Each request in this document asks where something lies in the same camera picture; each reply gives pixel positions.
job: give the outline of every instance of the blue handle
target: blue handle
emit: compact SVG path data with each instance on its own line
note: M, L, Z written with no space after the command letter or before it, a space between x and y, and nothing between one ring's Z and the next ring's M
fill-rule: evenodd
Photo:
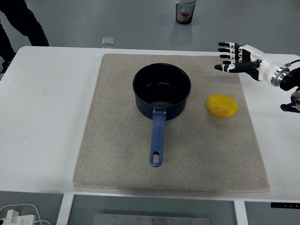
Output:
M165 112L155 112L152 114L153 129L150 150L150 164L159 167L163 163L164 138L165 138ZM154 162L154 156L158 155L158 162Z

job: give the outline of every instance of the robot finger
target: robot finger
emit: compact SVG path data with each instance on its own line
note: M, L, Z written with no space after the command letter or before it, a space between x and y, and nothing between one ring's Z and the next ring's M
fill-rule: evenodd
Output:
M235 60L235 55L220 55L220 58Z
M218 44L221 47L230 47L230 48L235 49L237 51L239 50L239 48L241 46L243 46L243 45L240 45L238 43L233 43L233 42L219 42Z
M235 50L232 48L218 48L217 49L221 53L232 53L234 54Z
M215 65L215 69L229 73L254 72L259 67L255 62L238 62L231 64Z
M222 63L223 64L232 64L232 63L235 63L236 61L235 60L227 60L227 61L223 61Z

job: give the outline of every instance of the metal ring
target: metal ring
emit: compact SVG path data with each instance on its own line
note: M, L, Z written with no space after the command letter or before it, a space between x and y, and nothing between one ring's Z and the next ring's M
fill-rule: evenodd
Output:
M279 68L276 70L276 72L272 75L271 78L271 84L274 85L275 87L278 87L282 81L282 79L288 74L285 72L289 72L289 68Z

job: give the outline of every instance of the yellow sponge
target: yellow sponge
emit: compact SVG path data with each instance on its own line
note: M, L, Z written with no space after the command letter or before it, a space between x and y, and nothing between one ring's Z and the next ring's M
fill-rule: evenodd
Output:
M212 115L218 117L230 117L238 111L238 103L234 98L220 94L209 96L206 107Z

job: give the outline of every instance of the person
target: person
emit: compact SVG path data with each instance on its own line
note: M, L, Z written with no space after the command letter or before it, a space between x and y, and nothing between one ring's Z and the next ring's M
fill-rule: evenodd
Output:
M49 46L42 26L36 20L33 12L27 8L25 0L0 0L0 11L4 13L10 24L16 30L28 37L32 46ZM16 53L0 23L0 56L4 60L0 79L15 55Z

